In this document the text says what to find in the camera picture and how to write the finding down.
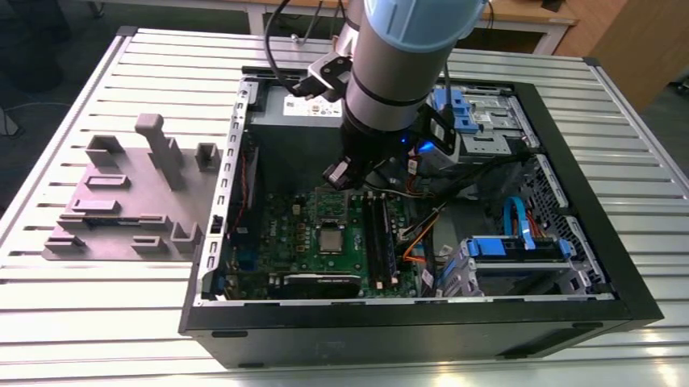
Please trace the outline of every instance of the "white table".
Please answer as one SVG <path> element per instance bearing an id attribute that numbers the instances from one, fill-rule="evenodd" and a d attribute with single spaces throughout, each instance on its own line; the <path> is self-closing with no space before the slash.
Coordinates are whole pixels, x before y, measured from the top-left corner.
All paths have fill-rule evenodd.
<path id="1" fill-rule="evenodd" d="M 280 65 L 328 50 L 275 39 Z M 543 360 L 227 372 L 176 333 L 188 263 L 40 257 L 88 163 L 91 137 L 145 146 L 136 115 L 160 113 L 180 148 L 220 146 L 241 66 L 266 66 L 260 38 L 139 30 L 117 36 L 0 221 L 0 382 L 108 386 L 575 386 L 689 380 L 686 178 L 611 85 L 579 59 L 458 51 L 452 77 L 534 83 L 665 320 Z"/>

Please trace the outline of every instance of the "green circuit board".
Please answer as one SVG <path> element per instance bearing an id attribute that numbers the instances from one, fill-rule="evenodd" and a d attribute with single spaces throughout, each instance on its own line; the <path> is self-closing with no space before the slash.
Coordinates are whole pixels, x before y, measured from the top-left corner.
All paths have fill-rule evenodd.
<path id="1" fill-rule="evenodd" d="M 370 285 L 363 194 L 348 195 L 316 189 L 298 195 L 268 195 L 256 267 L 239 276 L 243 299 L 267 298 L 266 273 L 359 276 L 359 296 L 363 298 L 408 297 L 414 294 L 416 281 L 411 271 L 399 273 L 399 283 L 391 288 L 376 289 Z M 387 211 L 391 228 L 404 227 L 407 219 L 400 198 L 387 199 Z"/>

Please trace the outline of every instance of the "motherboard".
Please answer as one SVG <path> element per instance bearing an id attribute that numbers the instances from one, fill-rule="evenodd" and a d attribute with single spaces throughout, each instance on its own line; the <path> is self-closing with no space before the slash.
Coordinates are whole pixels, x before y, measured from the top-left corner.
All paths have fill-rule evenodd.
<path id="1" fill-rule="evenodd" d="M 295 298 L 280 289 L 296 288 L 310 296 L 335 292 L 334 298 L 342 297 L 338 292 L 356 298 L 412 297 L 415 268 L 399 268 L 395 255 L 407 221 L 403 200 L 386 193 L 324 187 L 294 195 L 268 193 L 260 243 L 255 250 L 233 250 L 225 295 Z"/>

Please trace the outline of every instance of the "wooden table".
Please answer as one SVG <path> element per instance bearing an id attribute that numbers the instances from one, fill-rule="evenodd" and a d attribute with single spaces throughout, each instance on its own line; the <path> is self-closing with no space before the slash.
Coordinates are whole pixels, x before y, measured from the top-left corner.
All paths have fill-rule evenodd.
<path id="1" fill-rule="evenodd" d="M 335 14 L 338 0 L 323 0 L 323 9 L 319 15 Z M 125 4 L 149 6 L 180 6 L 187 8 L 205 8 L 213 10 L 241 10 L 247 12 L 250 33 L 262 35 L 264 31 L 264 14 L 275 11 L 280 0 L 104 0 Z M 542 34 L 534 54 L 550 55 L 558 46 L 567 28 L 577 24 L 578 19 L 566 3 L 559 12 L 550 12 L 541 8 L 541 0 L 491 0 L 495 10 L 493 28 L 507 31 L 527 31 Z M 95 2 L 89 2 L 92 10 L 99 10 Z M 312 15 L 319 0 L 291 0 L 290 6 L 282 11 L 288 15 Z M 483 11 L 478 28 L 486 28 L 490 16 L 489 8 Z"/>
<path id="2" fill-rule="evenodd" d="M 251 33 L 262 35 L 264 30 L 263 13 L 270 13 L 280 4 L 280 0 L 248 0 L 256 7 L 247 9 Z M 559 40 L 570 26 L 578 22 L 574 12 L 566 3 L 558 12 L 551 12 L 541 7 L 541 0 L 491 0 L 495 11 L 493 28 L 497 30 L 527 31 L 542 33 L 541 40 L 534 49 L 534 54 L 553 54 Z M 283 10 L 284 14 L 312 15 L 319 0 L 291 0 L 290 6 Z M 338 0 L 323 0 L 320 15 L 332 15 Z M 489 7 L 483 10 L 478 28 L 486 28 L 490 17 Z"/>

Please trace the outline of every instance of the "ram slot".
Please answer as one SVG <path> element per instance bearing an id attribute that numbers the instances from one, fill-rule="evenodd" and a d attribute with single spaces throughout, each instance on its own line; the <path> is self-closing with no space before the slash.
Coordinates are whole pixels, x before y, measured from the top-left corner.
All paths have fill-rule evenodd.
<path id="1" fill-rule="evenodd" d="M 364 243 L 366 243 L 366 260 L 368 262 L 368 282 L 374 289 L 382 289 L 383 281 L 380 278 L 380 254 L 378 252 L 378 243 L 375 238 L 375 216 L 374 216 L 374 198 L 367 196 L 362 201 L 362 215 L 364 219 Z"/>

